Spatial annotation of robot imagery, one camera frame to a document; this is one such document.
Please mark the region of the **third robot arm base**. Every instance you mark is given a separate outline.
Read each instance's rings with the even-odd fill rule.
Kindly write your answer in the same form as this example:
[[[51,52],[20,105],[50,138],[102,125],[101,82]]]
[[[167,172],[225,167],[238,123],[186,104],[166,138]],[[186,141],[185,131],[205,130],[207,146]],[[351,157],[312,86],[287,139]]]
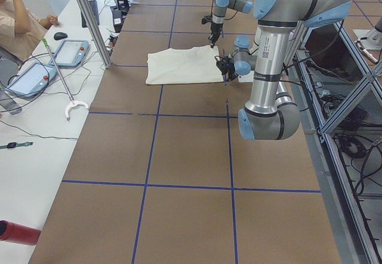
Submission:
[[[381,19],[376,25],[370,29],[353,29],[357,37],[358,43],[366,50],[380,50],[381,49]]]

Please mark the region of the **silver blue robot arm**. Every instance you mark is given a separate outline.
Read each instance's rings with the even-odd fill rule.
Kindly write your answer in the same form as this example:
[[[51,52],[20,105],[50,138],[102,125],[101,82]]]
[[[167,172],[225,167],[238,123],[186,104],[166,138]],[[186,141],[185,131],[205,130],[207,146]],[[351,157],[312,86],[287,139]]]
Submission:
[[[260,28],[256,63],[237,45],[235,72],[254,71],[251,97],[238,112],[239,131],[247,140],[283,140],[298,129],[300,113],[287,89],[280,83],[290,32],[298,22],[305,27],[321,27],[344,20],[350,0],[255,0],[254,18]]]
[[[214,0],[214,8],[210,15],[205,16],[202,19],[202,24],[211,24],[211,34],[208,37],[211,48],[215,47],[215,44],[222,33],[227,9],[248,14],[252,7],[253,2],[251,0]]]

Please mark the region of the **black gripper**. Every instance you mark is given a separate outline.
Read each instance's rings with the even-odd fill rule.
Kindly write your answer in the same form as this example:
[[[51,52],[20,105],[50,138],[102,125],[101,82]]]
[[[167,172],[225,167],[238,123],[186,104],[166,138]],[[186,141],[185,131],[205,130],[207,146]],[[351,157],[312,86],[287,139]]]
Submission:
[[[224,67],[222,71],[223,79],[225,81],[234,81],[238,78],[238,74],[233,67]]]
[[[211,23],[211,26],[210,26],[211,34],[210,34],[210,37],[208,38],[210,41],[211,48],[215,47],[215,44],[221,35],[222,28],[223,28],[222,23],[221,24],[214,23],[214,22]]]

